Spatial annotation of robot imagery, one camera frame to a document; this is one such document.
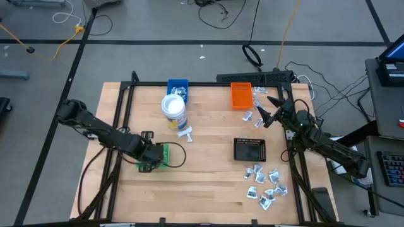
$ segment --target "floor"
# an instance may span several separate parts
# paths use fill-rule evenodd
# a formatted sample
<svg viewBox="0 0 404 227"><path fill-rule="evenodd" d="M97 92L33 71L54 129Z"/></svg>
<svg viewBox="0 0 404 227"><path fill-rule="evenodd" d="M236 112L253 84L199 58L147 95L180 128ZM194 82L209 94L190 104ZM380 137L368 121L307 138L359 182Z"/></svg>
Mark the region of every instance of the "floor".
<svg viewBox="0 0 404 227"><path fill-rule="evenodd" d="M198 7L186 0L123 1L108 6L97 15L108 15L114 22L110 33L89 36L76 69L69 98L83 100L90 111L97 107L103 82L129 80L135 70L142 81L165 81L189 78L190 81L215 81L217 74L254 72L241 51L241 40L248 40L258 0L246 2L238 20L227 30L217 30L198 19ZM81 0L71 0L74 15L83 18ZM242 0L222 1L230 18L221 22L220 8L204 8L201 16L219 26L228 25L242 6ZM324 74L338 89L344 89L365 74L364 61L375 58L384 49L384 41L367 2L372 3L390 41L404 33L401 0L306 0L302 1L290 27L280 67L289 61L308 64ZM294 8L294 0L261 1L253 41L264 71L276 64L279 43ZM52 56L54 42L72 36L78 20L63 24L52 22L59 6L26 3L16 7L0 2L3 25L30 42L37 53ZM85 6L88 19L90 10ZM95 20L91 33L108 30L106 17ZM0 226L12 225L24 197L33 169L44 144L66 80L72 77L71 65L78 51L82 33L65 45L55 61L45 61L27 54L25 49L0 32L0 68L31 72L28 81L0 79L0 96L12 99L13 111L1 124L0 131ZM126 40L124 44L111 40ZM319 75L303 66L289 65L312 83L336 91ZM368 87L367 80L351 93ZM328 100L326 91L314 87L316 108ZM354 103L359 95L350 97ZM316 111L323 114L335 101ZM370 95L363 99L372 114ZM323 115L323 130L344 135L365 124L361 114L342 100ZM69 218L87 141L66 127L58 127L33 195L24 224L65 221ZM340 219L361 226L397 225L404 218L381 213L371 219L362 214L368 208L367 194L331 175Z"/></svg>

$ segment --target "white cable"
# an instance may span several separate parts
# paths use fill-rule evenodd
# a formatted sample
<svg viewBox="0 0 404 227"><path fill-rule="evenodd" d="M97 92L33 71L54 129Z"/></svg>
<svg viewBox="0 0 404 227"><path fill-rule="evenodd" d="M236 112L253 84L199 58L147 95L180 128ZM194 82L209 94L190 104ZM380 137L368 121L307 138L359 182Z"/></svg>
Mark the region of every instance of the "white cable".
<svg viewBox="0 0 404 227"><path fill-rule="evenodd" d="M74 11L73 4L71 4L71 2L68 1L68 0L66 0L66 1L67 1L67 2L70 4L70 6L71 6L71 12L70 12L70 13L64 13L64 12L55 13L55 14L52 16L52 21L55 22L55 23L64 23L64 22L66 22L70 17L74 17L74 18L79 19L79 22L78 22L77 25L81 25L81 18L78 17L78 16L73 15L73 11ZM56 20L55 20L55 16L56 16L56 15L66 15L67 17L66 17L66 19L64 19L64 20L62 20L62 21L56 21Z"/></svg>
<svg viewBox="0 0 404 227"><path fill-rule="evenodd" d="M304 78L306 78L308 80L308 82L310 84L310 87L311 87L311 93L312 93L311 100L313 100L314 99L314 88L313 88L313 85L311 84L310 79L306 75L300 75L300 76L297 77L297 79L299 79L301 77L304 77Z"/></svg>

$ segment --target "wooden tabletop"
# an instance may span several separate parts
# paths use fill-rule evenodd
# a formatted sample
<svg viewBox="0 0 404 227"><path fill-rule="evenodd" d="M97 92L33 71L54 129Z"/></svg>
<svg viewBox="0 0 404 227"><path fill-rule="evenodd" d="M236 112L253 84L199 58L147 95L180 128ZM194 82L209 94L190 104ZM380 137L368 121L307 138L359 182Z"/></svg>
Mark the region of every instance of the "wooden tabletop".
<svg viewBox="0 0 404 227"><path fill-rule="evenodd" d="M112 124L120 83L104 83L97 117ZM313 114L313 107L306 84L293 84L295 99L305 100ZM165 217L168 223L234 223L249 224L257 219L259 224L298 224L292 177L289 163L280 159L286 149L283 128L278 122L265 129L255 128L259 113L251 109L253 122L244 122L245 110L232 110L230 87L190 87L187 104L188 126L192 126L192 143L186 136L178 138L175 131L168 128L167 119L161 111L161 101L167 87L137 86L129 119L132 133L154 131L153 142L173 141L184 146L187 160L180 168L164 168L151 173L138 173L135 166L122 162L121 174L113 215L116 222L157 223ZM265 109L271 113L276 108L265 98L277 97L276 88L268 88L268 94L259 94ZM120 124L124 116L122 108ZM298 109L304 104L296 103ZM260 163L263 172L274 168L280 173L280 184L288 187L284 197L276 196L276 201L267 211L257 199L246 197L249 186L257 186L259 197L266 189L275 185L268 179L264 184L256 183L255 176L245 180L246 168L252 162L235 161L233 138L265 139L266 162ZM98 141L90 141L83 166L100 150ZM82 209L87 206L100 186L105 162L104 152L89 167L83 182ZM324 158L311 151L305 152L311 187L326 187L330 193L336 216L335 200ZM170 145L170 164L178 165L184 155ZM307 201L302 194L305 217L309 220ZM104 198L105 217L109 193ZM77 198L74 200L71 217L77 217Z"/></svg>

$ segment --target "white cylindrical container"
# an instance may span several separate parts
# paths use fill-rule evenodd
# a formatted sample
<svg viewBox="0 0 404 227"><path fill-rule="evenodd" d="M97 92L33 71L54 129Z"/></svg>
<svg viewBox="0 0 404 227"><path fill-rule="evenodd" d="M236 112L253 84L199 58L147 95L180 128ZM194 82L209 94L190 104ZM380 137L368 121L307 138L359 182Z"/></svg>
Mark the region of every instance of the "white cylindrical container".
<svg viewBox="0 0 404 227"><path fill-rule="evenodd" d="M166 95L162 101L162 111L169 120L170 129L178 131L187 125L187 112L181 96L175 94Z"/></svg>

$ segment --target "orange container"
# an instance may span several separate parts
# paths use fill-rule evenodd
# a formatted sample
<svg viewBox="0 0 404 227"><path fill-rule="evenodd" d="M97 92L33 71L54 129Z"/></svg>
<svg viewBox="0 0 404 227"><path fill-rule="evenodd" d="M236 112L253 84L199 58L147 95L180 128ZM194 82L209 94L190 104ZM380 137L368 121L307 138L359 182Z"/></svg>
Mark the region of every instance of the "orange container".
<svg viewBox="0 0 404 227"><path fill-rule="evenodd" d="M232 106L235 110L247 110L253 106L251 83L231 83Z"/></svg>

